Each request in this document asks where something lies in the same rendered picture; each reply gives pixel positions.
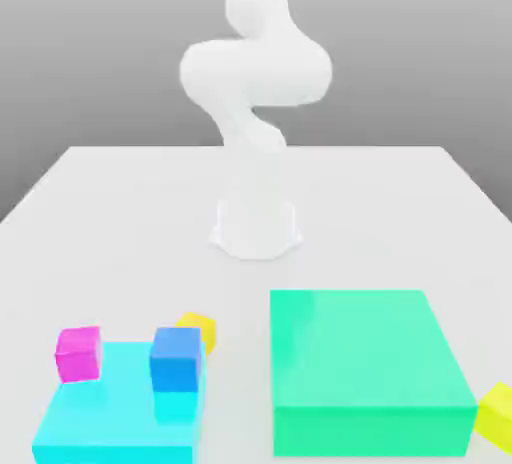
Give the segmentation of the small orange-yellow cube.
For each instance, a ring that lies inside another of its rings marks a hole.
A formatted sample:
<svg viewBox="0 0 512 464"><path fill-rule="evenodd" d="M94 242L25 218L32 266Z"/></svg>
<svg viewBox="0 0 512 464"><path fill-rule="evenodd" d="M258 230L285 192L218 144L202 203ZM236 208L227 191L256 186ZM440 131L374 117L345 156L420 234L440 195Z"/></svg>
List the small orange-yellow cube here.
<svg viewBox="0 0 512 464"><path fill-rule="evenodd" d="M186 312L176 322L177 327L199 328L202 342L205 344L206 356L210 356L216 345L216 322L207 316Z"/></svg>

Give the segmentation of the small blue cube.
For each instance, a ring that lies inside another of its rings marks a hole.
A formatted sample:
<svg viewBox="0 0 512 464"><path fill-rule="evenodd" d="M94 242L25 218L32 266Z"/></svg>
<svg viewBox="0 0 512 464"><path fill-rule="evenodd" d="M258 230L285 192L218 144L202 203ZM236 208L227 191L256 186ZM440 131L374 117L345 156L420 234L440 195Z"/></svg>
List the small blue cube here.
<svg viewBox="0 0 512 464"><path fill-rule="evenodd" d="M153 390L196 393L202 371L202 350L199 328L158 328L150 351Z"/></svg>

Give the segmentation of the small magenta cube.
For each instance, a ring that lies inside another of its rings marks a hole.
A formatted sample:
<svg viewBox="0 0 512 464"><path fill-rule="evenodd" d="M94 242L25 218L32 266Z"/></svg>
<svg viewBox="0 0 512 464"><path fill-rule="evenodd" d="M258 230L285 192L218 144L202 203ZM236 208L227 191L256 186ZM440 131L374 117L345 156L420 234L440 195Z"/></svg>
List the small magenta cube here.
<svg viewBox="0 0 512 464"><path fill-rule="evenodd" d="M63 329L57 340L54 357L62 383L97 380L102 365L100 327Z"/></svg>

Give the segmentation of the small lime-yellow cube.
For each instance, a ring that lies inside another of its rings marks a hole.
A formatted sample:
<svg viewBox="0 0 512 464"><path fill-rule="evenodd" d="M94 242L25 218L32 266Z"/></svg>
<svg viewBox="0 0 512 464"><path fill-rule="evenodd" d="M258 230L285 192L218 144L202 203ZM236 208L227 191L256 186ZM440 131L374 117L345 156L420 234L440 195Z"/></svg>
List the small lime-yellow cube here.
<svg viewBox="0 0 512 464"><path fill-rule="evenodd" d="M496 383L481 399L475 431L512 455L512 387Z"/></svg>

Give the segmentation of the large green box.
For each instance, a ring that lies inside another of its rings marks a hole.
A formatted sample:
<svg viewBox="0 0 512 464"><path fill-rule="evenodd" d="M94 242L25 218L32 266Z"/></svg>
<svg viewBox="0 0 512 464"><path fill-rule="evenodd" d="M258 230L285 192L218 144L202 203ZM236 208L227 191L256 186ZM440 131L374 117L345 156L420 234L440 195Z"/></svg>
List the large green box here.
<svg viewBox="0 0 512 464"><path fill-rule="evenodd" d="M461 457L477 403L420 291L270 294L273 452Z"/></svg>

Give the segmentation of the large cyan box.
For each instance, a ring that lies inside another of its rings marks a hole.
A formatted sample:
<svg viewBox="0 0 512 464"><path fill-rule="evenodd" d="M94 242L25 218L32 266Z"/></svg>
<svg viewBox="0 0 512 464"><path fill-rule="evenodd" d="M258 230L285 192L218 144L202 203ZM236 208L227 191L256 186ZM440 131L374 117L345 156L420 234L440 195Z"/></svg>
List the large cyan box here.
<svg viewBox="0 0 512 464"><path fill-rule="evenodd" d="M107 342L101 377L62 383L32 442L36 464L197 464L198 392L156 393L148 342Z"/></svg>

